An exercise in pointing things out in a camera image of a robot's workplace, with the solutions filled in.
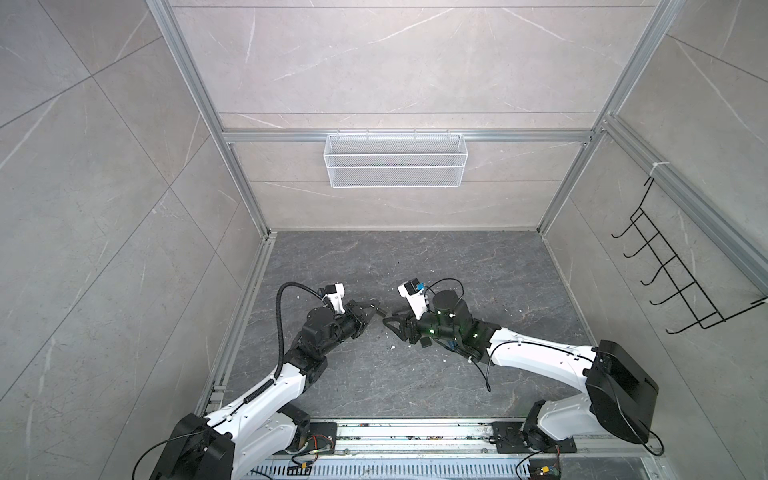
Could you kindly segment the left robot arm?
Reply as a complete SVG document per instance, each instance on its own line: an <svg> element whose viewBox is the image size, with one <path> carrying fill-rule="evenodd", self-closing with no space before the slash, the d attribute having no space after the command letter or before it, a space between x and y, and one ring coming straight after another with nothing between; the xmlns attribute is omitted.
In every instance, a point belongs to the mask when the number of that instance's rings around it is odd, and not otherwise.
<svg viewBox="0 0 768 480"><path fill-rule="evenodd" d="M292 401L319 379L331 350L385 315L377 300L351 300L342 313L312 309L279 369L223 408L178 421L149 477L240 479L279 451L301 449L311 417Z"/></svg>

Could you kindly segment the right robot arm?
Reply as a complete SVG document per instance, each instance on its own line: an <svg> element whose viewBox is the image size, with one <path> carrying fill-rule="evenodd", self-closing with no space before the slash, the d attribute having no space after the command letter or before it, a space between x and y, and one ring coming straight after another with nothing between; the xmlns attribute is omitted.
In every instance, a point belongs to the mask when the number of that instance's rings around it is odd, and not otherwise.
<svg viewBox="0 0 768 480"><path fill-rule="evenodd" d="M611 434L648 446L659 387L618 343L567 345L516 333L474 317L453 290L426 296L401 290L409 307L384 319L402 341L437 344L466 358L484 376L493 366L525 370L576 389L555 401L540 400L520 428L523 445L546 451L574 437Z"/></svg>

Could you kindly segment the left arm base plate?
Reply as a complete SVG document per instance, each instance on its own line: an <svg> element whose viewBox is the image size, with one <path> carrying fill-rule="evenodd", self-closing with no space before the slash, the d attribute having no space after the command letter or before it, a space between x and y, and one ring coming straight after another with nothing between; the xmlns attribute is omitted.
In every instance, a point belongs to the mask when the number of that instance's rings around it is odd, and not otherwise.
<svg viewBox="0 0 768 480"><path fill-rule="evenodd" d="M319 447L328 447L333 452L337 431L337 422L311 421L307 426L297 430L296 436L283 450L283 453L293 455L299 452L309 452Z"/></svg>

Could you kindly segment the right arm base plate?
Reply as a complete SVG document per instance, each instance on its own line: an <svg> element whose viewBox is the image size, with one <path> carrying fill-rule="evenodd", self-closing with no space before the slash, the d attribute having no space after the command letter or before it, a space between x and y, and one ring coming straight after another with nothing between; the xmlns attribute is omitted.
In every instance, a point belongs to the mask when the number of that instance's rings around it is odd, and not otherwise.
<svg viewBox="0 0 768 480"><path fill-rule="evenodd" d="M522 421L496 421L491 423L492 434L489 442L500 454L576 453L577 447L572 437L556 441L541 433L536 427L528 428Z"/></svg>

